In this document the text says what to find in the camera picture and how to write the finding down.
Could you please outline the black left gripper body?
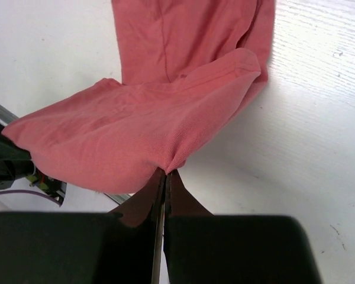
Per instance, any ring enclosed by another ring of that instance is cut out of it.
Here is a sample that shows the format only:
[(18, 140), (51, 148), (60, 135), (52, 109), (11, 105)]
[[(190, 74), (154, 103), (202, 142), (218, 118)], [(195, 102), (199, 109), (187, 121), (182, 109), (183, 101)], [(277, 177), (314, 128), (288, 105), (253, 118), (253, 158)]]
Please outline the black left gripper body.
[[(0, 123), (0, 195), (27, 193), (40, 196), (61, 206), (66, 195), (66, 184), (41, 172), (31, 160), (29, 152), (17, 147), (2, 135), (4, 126)], [(31, 189), (13, 189), (18, 179), (25, 178)]]

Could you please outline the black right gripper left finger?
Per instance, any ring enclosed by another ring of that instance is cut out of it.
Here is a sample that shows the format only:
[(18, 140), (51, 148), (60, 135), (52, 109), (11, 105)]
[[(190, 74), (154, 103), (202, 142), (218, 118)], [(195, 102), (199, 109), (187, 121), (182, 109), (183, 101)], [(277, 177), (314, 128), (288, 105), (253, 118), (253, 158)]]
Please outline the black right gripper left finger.
[(165, 180), (108, 213), (0, 212), (0, 283), (158, 283)]

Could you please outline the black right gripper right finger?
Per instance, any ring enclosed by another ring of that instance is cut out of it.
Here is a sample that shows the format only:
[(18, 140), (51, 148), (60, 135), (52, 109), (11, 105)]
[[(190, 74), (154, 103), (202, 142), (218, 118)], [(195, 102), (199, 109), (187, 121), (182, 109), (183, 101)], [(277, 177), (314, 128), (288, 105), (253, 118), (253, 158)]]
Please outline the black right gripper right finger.
[(164, 253), (170, 283), (321, 283), (308, 237), (284, 215), (214, 215), (166, 179)]

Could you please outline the pink t shirt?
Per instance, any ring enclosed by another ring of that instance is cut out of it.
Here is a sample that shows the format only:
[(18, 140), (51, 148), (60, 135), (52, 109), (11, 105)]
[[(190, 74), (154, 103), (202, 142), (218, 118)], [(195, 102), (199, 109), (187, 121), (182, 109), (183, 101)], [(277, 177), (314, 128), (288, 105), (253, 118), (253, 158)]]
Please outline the pink t shirt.
[(47, 176), (134, 193), (209, 142), (266, 85), (274, 1), (113, 1), (122, 79), (6, 126)]

